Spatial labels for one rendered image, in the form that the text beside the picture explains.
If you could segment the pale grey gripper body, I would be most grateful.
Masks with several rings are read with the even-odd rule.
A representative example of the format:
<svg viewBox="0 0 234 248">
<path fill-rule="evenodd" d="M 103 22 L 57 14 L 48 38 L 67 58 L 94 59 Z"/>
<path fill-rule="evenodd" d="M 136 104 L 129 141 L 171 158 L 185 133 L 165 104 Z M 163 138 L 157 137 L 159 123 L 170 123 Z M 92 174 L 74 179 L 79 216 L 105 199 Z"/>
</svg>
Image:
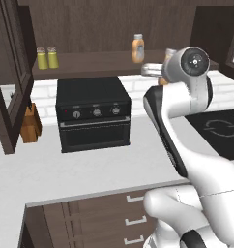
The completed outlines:
<svg viewBox="0 0 234 248">
<path fill-rule="evenodd" d="M 157 63 L 145 63 L 141 67 L 141 74 L 145 77 L 161 77 L 162 76 L 162 64 Z"/>
</svg>

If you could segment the orange condiment bottle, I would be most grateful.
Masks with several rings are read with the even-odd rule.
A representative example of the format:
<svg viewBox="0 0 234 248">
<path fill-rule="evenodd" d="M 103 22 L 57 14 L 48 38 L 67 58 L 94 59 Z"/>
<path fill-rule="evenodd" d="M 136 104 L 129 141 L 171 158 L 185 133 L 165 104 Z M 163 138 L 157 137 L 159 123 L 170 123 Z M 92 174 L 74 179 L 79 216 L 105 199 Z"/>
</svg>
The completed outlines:
<svg viewBox="0 0 234 248">
<path fill-rule="evenodd" d="M 162 63 L 163 66 L 161 67 L 161 76 L 158 79 L 158 85 L 167 85 L 169 83 L 169 81 L 167 80 L 167 77 L 165 75 L 164 65 L 165 65 L 166 61 L 169 60 L 175 53 L 176 53 L 176 49 L 172 49 L 172 48 L 168 48 L 165 51 L 165 58 L 164 58 L 164 61 Z"/>
<path fill-rule="evenodd" d="M 141 63 L 144 60 L 144 41 L 142 34 L 135 34 L 132 41 L 132 61 Z"/>
</svg>

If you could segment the dark brown open cabinet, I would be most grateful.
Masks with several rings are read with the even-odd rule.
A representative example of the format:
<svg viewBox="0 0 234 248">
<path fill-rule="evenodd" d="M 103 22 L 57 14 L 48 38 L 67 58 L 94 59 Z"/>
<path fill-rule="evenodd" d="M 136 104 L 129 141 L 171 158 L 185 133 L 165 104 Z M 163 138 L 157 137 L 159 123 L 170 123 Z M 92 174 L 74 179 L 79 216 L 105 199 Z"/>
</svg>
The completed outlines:
<svg viewBox="0 0 234 248">
<path fill-rule="evenodd" d="M 59 67 L 35 79 L 137 75 L 132 39 L 141 33 L 145 61 L 161 63 L 168 48 L 195 46 L 219 70 L 234 0 L 17 0 L 32 48 L 56 47 Z"/>
</svg>

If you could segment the dark brown cabinet door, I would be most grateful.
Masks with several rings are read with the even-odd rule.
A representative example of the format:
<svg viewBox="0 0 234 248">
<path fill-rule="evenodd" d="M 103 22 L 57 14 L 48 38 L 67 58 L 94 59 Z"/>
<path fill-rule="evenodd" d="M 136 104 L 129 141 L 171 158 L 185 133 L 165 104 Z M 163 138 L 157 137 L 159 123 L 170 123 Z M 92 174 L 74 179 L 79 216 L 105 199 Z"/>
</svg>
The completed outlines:
<svg viewBox="0 0 234 248">
<path fill-rule="evenodd" d="M 219 62 L 219 70 L 234 80 L 234 16 L 231 18 L 229 29 L 226 34 L 226 45 Z"/>
<path fill-rule="evenodd" d="M 17 0 L 0 0 L 0 141 L 5 154 L 15 152 L 34 83 L 17 7 Z"/>
</svg>

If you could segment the brown base cabinet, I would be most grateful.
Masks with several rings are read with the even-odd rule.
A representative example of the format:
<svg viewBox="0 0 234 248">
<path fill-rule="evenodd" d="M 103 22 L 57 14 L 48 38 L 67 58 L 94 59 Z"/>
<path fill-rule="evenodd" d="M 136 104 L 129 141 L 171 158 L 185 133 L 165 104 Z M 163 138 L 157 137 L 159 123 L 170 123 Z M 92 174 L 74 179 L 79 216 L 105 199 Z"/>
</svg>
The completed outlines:
<svg viewBox="0 0 234 248">
<path fill-rule="evenodd" d="M 144 207 L 119 210 L 143 210 L 145 213 Z M 72 248 L 74 241 L 102 240 L 104 237 L 121 236 L 113 232 L 83 235 L 78 225 L 69 220 L 70 216 L 72 214 L 68 209 L 68 201 L 29 207 L 25 216 L 27 233 L 23 239 L 31 240 L 32 248 Z"/>
</svg>

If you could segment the black toaster oven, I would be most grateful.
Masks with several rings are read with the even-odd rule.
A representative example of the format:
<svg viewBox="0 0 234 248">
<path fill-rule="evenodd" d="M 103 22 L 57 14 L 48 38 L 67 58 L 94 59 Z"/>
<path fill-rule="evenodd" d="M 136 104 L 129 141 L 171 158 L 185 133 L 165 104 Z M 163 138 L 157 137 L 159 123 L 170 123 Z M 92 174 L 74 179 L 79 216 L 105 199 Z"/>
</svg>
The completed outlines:
<svg viewBox="0 0 234 248">
<path fill-rule="evenodd" d="M 58 79 L 56 95 L 56 115 L 58 129 L 61 122 L 79 122 L 95 119 L 131 118 L 132 101 L 117 77 L 91 77 Z M 113 114 L 113 108 L 119 108 L 119 114 Z M 95 116 L 94 109 L 100 109 L 102 115 Z M 81 115 L 74 118 L 78 110 Z"/>
</svg>

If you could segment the toaster oven door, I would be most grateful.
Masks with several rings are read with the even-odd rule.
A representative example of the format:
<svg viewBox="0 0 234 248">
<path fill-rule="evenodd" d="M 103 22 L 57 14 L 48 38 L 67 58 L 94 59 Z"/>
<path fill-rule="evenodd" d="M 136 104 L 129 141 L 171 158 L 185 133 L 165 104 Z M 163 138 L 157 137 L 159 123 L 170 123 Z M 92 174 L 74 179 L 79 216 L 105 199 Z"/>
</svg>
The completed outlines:
<svg viewBox="0 0 234 248">
<path fill-rule="evenodd" d="M 59 133 L 63 153 L 130 144 L 130 122 L 60 128 Z"/>
</svg>

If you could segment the black hob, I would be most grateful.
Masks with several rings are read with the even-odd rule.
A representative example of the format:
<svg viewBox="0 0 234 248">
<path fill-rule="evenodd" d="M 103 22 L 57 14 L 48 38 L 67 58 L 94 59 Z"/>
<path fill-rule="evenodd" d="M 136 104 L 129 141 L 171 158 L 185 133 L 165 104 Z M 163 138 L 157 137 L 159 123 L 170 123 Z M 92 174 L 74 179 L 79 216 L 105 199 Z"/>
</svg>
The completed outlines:
<svg viewBox="0 0 234 248">
<path fill-rule="evenodd" d="M 186 119 L 220 156 L 234 160 L 234 109 L 188 115 Z"/>
</svg>

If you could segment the wooden knife block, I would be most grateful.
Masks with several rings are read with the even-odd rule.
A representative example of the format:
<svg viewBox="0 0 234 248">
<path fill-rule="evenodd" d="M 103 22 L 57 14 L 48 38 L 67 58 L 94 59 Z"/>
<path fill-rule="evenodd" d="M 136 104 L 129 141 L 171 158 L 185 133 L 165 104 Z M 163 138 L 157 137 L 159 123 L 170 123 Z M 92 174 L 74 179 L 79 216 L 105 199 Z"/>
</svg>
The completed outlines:
<svg viewBox="0 0 234 248">
<path fill-rule="evenodd" d="M 26 108 L 20 134 L 24 143 L 37 142 L 42 134 L 42 123 L 35 104 Z"/>
</svg>

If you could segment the brown drawer front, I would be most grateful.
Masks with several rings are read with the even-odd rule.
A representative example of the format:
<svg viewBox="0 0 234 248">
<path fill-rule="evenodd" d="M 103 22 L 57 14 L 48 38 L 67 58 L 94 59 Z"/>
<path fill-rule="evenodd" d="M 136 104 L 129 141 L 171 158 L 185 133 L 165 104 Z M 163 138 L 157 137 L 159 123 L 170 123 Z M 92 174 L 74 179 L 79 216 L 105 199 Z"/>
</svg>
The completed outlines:
<svg viewBox="0 0 234 248">
<path fill-rule="evenodd" d="M 143 235 L 143 236 L 144 236 L 144 242 L 135 243 L 131 245 L 125 245 L 124 238 L 127 238 L 127 237 L 117 236 L 113 238 L 104 237 L 102 240 L 74 241 L 72 248 L 143 248 L 143 245 L 147 238 L 146 235 Z"/>
<path fill-rule="evenodd" d="M 147 222 L 126 226 L 125 219 L 130 221 L 147 217 Z M 148 235 L 155 227 L 155 220 L 144 213 L 143 210 L 123 211 L 119 209 L 104 210 L 99 212 L 77 213 L 69 217 L 69 220 L 78 225 L 83 235 L 94 235 L 97 233 L 117 233 L 123 237 L 137 237 L 141 234 Z"/>
<path fill-rule="evenodd" d="M 130 195 L 131 197 L 144 197 L 145 193 L 146 190 L 139 190 L 88 198 L 78 201 L 69 201 L 68 209 L 70 214 L 77 214 L 104 211 L 109 209 L 128 209 L 136 207 L 142 208 L 143 201 L 127 202 L 126 195 Z"/>
</svg>

